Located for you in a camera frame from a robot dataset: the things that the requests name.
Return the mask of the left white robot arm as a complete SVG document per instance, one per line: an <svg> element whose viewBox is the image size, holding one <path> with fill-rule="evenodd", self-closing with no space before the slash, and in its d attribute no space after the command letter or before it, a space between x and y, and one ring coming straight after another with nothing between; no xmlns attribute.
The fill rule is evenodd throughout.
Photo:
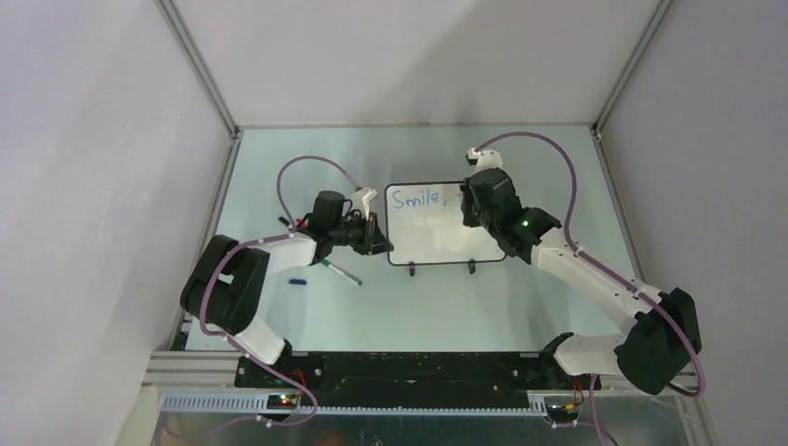
<svg viewBox="0 0 788 446"><path fill-rule="evenodd" d="M241 243L226 235L204 248L181 292L180 306L208 335L222 335L240 351L260 360L257 373L272 387L294 374L285 356L289 342L258 315L265 280L289 269L323 262L336 247L348 246L362 256L392 251L371 209L377 192L358 188L350 197L321 191L303 224L291 231Z"/></svg>

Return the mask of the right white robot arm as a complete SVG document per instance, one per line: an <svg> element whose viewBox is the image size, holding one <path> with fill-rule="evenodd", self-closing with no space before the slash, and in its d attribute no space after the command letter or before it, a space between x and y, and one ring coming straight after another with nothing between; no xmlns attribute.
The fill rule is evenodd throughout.
<svg viewBox="0 0 788 446"><path fill-rule="evenodd" d="M538 207L521 204L510 176L500 168L480 171L460 185L464 225L485 229L507 256L547 272L590 298L615 324L617 334L554 338L541 352L540 374L553 388L577 375L616 375L657 395L679 391L674 379L691 366L705 390L700 364L700 327L693 298L675 288L666 293L625 277L593 258L568 226Z"/></svg>

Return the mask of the small black framed whiteboard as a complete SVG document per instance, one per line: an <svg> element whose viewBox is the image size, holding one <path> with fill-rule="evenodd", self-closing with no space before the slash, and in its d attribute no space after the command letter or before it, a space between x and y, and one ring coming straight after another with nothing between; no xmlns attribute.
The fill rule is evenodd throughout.
<svg viewBox="0 0 788 446"><path fill-rule="evenodd" d="M459 181L395 183L385 189L387 253L393 266L498 262L506 258L482 227L463 223Z"/></svg>

